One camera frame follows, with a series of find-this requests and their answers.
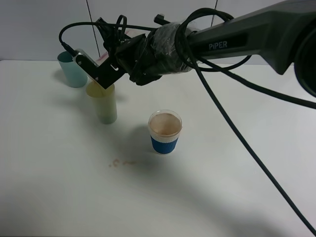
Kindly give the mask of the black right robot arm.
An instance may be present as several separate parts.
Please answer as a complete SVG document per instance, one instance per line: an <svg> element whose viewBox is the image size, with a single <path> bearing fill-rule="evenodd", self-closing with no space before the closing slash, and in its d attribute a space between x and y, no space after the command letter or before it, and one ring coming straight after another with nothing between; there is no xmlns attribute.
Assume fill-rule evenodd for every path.
<svg viewBox="0 0 316 237"><path fill-rule="evenodd" d="M133 38L124 27L111 27L99 19L98 29L109 57L92 77L107 88L124 74L137 85L166 74L190 71L195 62L261 56L278 74L289 65L299 84L316 93L316 3L286 0L234 18L212 8L193 12L184 22L168 22L162 15L158 28Z"/></svg>

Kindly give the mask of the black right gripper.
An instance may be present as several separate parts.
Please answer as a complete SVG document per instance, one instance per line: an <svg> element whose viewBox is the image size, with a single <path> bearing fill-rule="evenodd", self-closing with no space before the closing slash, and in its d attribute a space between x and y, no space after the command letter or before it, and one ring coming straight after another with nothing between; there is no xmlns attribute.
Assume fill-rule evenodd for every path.
<svg viewBox="0 0 316 237"><path fill-rule="evenodd" d="M120 35L118 29L110 26L100 17L96 20L97 29L103 40L103 47L109 53L110 79L119 79L124 74L129 74L131 79L145 79L146 74L142 71L144 62L144 48L146 35L141 34L133 38L128 35Z"/></svg>

